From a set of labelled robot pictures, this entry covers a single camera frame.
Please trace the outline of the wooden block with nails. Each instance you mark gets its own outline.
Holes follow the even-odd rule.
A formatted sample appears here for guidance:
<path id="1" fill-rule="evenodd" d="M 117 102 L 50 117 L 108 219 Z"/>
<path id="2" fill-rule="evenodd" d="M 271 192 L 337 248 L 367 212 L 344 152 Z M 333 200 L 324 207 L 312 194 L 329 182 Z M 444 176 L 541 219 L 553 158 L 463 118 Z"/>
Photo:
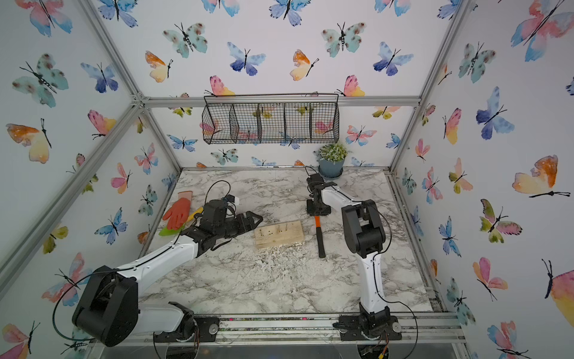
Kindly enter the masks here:
<path id="1" fill-rule="evenodd" d="M 290 221 L 258 227 L 254 232 L 256 249 L 274 248 L 304 242 L 301 221 Z"/>

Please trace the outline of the orange black claw hammer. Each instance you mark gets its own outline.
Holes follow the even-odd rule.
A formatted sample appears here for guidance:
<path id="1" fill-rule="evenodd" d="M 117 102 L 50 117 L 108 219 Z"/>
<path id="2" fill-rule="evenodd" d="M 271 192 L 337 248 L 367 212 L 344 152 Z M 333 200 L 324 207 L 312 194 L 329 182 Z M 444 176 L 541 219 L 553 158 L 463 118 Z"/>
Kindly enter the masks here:
<path id="1" fill-rule="evenodd" d="M 315 217 L 315 233 L 318 244 L 318 255 L 321 259 L 326 257 L 326 252 L 324 248 L 324 238 L 321 228 L 321 218 L 319 216 Z"/>

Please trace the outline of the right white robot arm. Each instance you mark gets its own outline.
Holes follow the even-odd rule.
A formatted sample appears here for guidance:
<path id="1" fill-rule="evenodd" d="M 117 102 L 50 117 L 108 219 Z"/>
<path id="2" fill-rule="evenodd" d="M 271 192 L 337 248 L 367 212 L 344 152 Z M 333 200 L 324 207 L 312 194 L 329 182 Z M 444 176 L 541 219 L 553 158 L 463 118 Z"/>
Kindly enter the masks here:
<path id="1" fill-rule="evenodd" d="M 341 316 L 333 327 L 343 340 L 383 338 L 402 339 L 402 328 L 391 314 L 383 292 L 381 255 L 387 235 L 381 214 L 373 200 L 355 200 L 334 182 L 327 182 L 320 174 L 306 179 L 310 199 L 307 213 L 320 222 L 322 216 L 334 210 L 342 217 L 345 243 L 357 258 L 360 274 L 360 312 L 355 316 Z"/>

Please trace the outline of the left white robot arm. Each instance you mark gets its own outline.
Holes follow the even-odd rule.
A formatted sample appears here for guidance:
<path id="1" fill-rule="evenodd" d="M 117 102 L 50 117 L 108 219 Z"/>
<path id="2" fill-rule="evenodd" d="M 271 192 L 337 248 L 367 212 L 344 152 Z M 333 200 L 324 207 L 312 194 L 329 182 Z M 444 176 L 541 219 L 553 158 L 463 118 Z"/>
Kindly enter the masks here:
<path id="1" fill-rule="evenodd" d="M 198 341 L 200 326 L 193 310 L 178 302 L 141 305 L 140 298 L 174 269 L 257 229 L 263 221 L 261 215 L 235 209 L 230 196 L 211 200 L 190 225 L 183 225 L 176 239 L 160 249 L 115 269 L 96 269 L 87 277 L 72 316 L 74 326 L 107 347 L 147 333 L 154 340 Z"/>

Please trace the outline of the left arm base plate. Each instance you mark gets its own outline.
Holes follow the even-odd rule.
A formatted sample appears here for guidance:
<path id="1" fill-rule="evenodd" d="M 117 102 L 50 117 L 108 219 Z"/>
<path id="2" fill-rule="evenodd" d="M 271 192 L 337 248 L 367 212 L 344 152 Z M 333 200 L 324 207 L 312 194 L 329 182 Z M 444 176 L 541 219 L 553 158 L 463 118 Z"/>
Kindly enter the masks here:
<path id="1" fill-rule="evenodd" d="M 187 319 L 173 332 L 153 335 L 157 343 L 214 343 L 221 321 L 218 317 L 194 317 Z"/>

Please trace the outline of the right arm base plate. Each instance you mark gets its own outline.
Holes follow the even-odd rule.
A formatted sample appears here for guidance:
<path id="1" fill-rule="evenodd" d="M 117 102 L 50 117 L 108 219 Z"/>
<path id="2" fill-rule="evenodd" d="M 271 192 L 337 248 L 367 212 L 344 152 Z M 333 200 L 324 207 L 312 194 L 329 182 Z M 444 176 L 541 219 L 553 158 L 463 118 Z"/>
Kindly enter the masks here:
<path id="1" fill-rule="evenodd" d="M 386 342 L 402 339 L 402 327 L 395 316 L 381 318 L 369 317 L 365 314 L 340 316 L 333 323 L 333 327 L 339 332 L 341 341 L 382 340 Z"/>

